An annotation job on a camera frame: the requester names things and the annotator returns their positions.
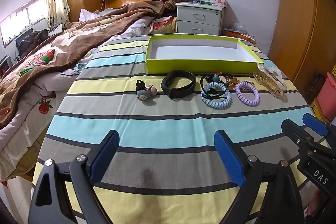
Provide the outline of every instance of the drawer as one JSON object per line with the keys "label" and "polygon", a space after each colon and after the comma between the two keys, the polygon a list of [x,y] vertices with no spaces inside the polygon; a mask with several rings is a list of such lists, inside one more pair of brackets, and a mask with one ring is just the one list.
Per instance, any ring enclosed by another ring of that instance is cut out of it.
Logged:
{"label": "drawer", "polygon": [[182,21],[182,20],[177,21],[177,31],[179,33],[192,33],[192,34],[200,33],[200,34],[219,35],[218,26]]}
{"label": "drawer", "polygon": [[182,21],[198,22],[219,26],[221,24],[221,11],[195,7],[177,7],[177,19]]}

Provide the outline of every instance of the blue gripper pad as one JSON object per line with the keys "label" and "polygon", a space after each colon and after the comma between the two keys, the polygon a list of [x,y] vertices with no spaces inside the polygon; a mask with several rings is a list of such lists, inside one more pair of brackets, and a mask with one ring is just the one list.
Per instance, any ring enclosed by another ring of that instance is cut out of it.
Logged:
{"label": "blue gripper pad", "polygon": [[313,115],[306,113],[303,115],[302,121],[306,126],[313,129],[320,136],[328,135],[327,126],[320,120],[316,119]]}
{"label": "blue gripper pad", "polygon": [[105,145],[101,148],[97,156],[94,158],[90,166],[89,183],[91,185],[94,185],[102,180],[107,168],[110,165],[110,162],[117,152],[119,141],[119,134],[117,131],[114,131],[106,141]]}
{"label": "blue gripper pad", "polygon": [[245,183],[244,168],[235,152],[231,149],[225,138],[218,130],[214,136],[215,148],[231,178],[231,180],[242,187]]}

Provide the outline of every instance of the blue coil hair tie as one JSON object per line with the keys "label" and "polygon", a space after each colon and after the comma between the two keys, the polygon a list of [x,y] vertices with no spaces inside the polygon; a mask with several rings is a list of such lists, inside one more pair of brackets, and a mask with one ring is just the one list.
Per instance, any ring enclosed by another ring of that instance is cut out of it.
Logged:
{"label": "blue coil hair tie", "polygon": [[[213,100],[211,100],[209,98],[203,97],[203,95],[206,95],[205,92],[209,91],[211,88],[220,88],[222,91],[225,92],[226,99],[223,100],[223,101],[220,101],[220,102],[214,102]],[[231,102],[231,93],[229,92],[228,89],[226,89],[226,86],[222,83],[218,83],[218,82],[207,83],[204,87],[204,90],[205,90],[205,92],[201,91],[202,101],[206,105],[208,105],[212,108],[224,108],[224,107],[227,107]]]}

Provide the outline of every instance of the purple coil hair tie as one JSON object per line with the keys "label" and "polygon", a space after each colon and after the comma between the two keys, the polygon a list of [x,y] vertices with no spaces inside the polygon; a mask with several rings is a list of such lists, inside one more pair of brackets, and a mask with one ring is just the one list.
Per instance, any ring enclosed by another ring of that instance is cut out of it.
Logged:
{"label": "purple coil hair tie", "polygon": [[[252,90],[254,95],[255,95],[255,99],[252,100],[248,100],[244,97],[244,95],[242,95],[242,92],[240,91],[241,88],[248,88],[249,90]],[[257,106],[260,103],[260,96],[259,96],[259,92],[256,90],[256,88],[251,85],[250,83],[247,82],[239,82],[236,85],[236,94],[239,98],[239,100],[241,100],[245,105],[248,106]]]}

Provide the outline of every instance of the striped tablecloth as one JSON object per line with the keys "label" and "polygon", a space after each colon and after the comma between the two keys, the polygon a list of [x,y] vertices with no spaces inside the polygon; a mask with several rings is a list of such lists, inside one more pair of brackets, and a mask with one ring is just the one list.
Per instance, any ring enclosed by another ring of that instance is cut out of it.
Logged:
{"label": "striped tablecloth", "polygon": [[[87,154],[111,130],[120,134],[120,147],[102,182],[95,187],[104,209],[115,223],[213,223],[225,215],[239,188],[231,182],[214,148],[213,136],[224,129],[234,143],[261,161],[287,160],[307,204],[311,187],[297,171],[298,148],[281,132],[290,118],[302,126],[309,106],[290,80],[283,99],[273,97],[251,75],[238,80],[255,82],[261,102],[244,105],[232,94],[228,109],[206,106],[200,97],[200,76],[193,94],[179,100],[164,95],[164,76],[147,74],[145,54],[150,36],[106,42],[69,89],[49,127],[35,170],[36,184],[47,159],[72,161]],[[249,46],[274,65],[258,48]],[[140,101],[138,79],[154,85],[159,95]],[[176,86],[186,85],[180,79]],[[245,92],[248,99],[254,98]],[[315,132],[306,129],[315,140]],[[252,210],[259,211],[267,183],[263,183]],[[71,183],[68,194],[76,216],[84,218]]]}

